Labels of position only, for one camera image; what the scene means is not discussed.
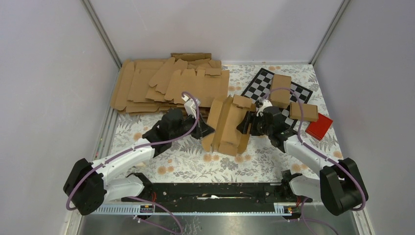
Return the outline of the brown cardboard box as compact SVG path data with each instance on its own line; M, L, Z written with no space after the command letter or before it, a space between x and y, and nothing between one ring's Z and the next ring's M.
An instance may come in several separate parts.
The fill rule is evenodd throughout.
M242 134L236 128L243 121L246 112L254 111L253 100L244 96L221 96L213 100L207 124L215 132L201 141L206 152L237 156L248 145L250 134Z

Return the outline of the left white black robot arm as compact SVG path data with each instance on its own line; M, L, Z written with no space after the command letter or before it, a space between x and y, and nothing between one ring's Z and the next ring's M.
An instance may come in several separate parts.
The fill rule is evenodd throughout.
M142 179L138 176L119 179L118 175L165 152L174 141L188 135L200 140L214 131L202 117L184 117L178 109L168 111L124 150L93 162L84 158L78 160L63 186L68 196L67 210L78 210L82 215L88 215L108 201L124 197L148 200L152 189Z

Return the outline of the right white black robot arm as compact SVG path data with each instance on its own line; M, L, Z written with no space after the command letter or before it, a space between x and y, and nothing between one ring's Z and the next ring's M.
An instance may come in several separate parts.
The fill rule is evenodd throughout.
M365 207L368 192L356 162L350 158L334 160L304 142L298 132L286 127L279 108L270 106L248 111L236 128L242 134L267 136L272 146L306 164L318 179L297 174L281 187L288 202L299 196L321 201L333 215Z

